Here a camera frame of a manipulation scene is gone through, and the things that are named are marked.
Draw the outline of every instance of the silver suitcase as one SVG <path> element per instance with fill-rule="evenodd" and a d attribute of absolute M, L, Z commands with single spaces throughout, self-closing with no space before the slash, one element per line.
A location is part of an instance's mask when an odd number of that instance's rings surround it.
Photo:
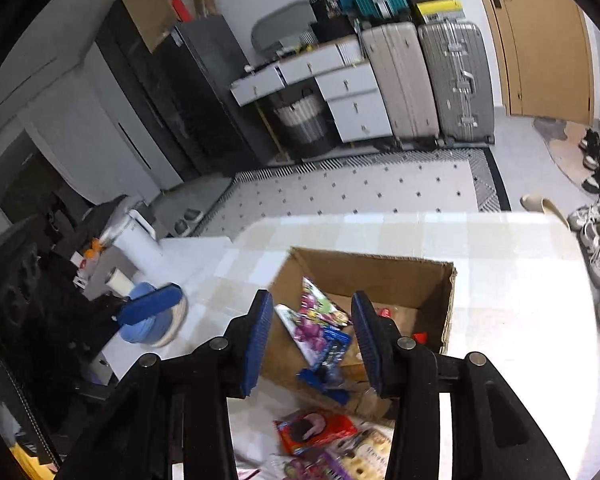
<path fill-rule="evenodd" d="M 480 29 L 471 22 L 418 28 L 440 130 L 449 142 L 493 143 L 493 93 Z"/>
<path fill-rule="evenodd" d="M 362 41 L 395 137 L 438 137 L 438 116 L 429 73 L 413 23 L 362 32 Z"/>

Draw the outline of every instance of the white container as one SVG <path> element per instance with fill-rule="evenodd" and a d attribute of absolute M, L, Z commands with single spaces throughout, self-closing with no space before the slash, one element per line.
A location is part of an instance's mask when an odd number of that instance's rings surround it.
<path fill-rule="evenodd" d="M 156 286 L 169 282 L 170 262 L 155 239 L 155 230 L 135 209 L 130 209 L 107 227 L 100 241 L 114 245 Z"/>

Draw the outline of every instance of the black sneaker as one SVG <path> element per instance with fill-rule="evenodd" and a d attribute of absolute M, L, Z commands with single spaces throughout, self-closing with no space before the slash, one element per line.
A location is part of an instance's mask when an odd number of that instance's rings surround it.
<path fill-rule="evenodd" d="M 600 135 L 598 132 L 594 132 L 591 128 L 587 128 L 587 132 L 578 144 L 579 148 L 583 151 L 587 151 L 587 147 L 593 146 L 600 142 Z"/>
<path fill-rule="evenodd" d="M 582 189 L 590 193 L 600 194 L 600 168 L 583 181 Z"/>

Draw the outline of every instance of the slipper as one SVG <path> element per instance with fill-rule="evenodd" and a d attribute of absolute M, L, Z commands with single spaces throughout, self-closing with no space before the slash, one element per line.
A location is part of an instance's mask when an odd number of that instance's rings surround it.
<path fill-rule="evenodd" d="M 520 204 L 527 211 L 555 215 L 560 219 L 567 229 L 571 230 L 569 228 L 567 219 L 556 207 L 556 205 L 548 198 L 540 195 L 525 195 L 520 199 Z"/>

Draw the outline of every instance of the beige suitcase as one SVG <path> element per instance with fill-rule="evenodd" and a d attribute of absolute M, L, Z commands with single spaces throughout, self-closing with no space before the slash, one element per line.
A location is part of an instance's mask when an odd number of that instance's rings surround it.
<path fill-rule="evenodd" d="M 438 138 L 440 128 L 429 73 L 415 25 L 392 23 L 362 32 L 395 137 Z"/>

